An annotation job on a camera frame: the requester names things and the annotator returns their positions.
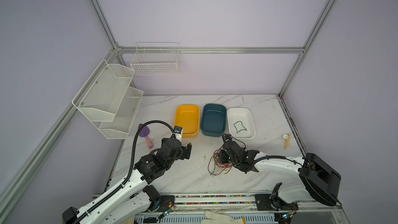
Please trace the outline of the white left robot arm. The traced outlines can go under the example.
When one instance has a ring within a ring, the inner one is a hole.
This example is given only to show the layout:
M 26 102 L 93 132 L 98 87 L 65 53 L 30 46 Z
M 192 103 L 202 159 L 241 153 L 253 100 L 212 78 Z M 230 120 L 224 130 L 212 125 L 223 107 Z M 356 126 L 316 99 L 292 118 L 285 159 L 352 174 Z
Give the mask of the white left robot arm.
M 161 147 L 142 156 L 135 162 L 137 140 L 142 129 L 150 124 L 162 124 L 171 132 L 171 136 L 163 138 Z M 137 130 L 131 152 L 131 160 L 127 175 L 105 193 L 80 208 L 70 207 L 62 214 L 64 224 L 100 224 L 136 193 L 147 195 L 149 204 L 157 204 L 155 188 L 150 184 L 171 168 L 177 160 L 189 159 L 192 144 L 183 146 L 181 143 L 183 128 L 171 127 L 161 120 L 151 120 L 142 124 Z

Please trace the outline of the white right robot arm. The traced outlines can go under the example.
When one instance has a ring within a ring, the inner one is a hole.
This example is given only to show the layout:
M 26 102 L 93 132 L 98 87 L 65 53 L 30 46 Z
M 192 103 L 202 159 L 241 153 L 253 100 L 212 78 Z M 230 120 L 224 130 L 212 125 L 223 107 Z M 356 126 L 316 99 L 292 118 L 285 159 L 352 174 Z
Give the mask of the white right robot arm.
M 303 157 L 268 155 L 258 150 L 245 150 L 232 140 L 226 141 L 217 156 L 222 164 L 232 165 L 243 173 L 276 173 L 295 179 L 292 185 L 277 183 L 269 199 L 272 208 L 297 201 L 317 201 L 337 206 L 340 174 L 314 153 Z

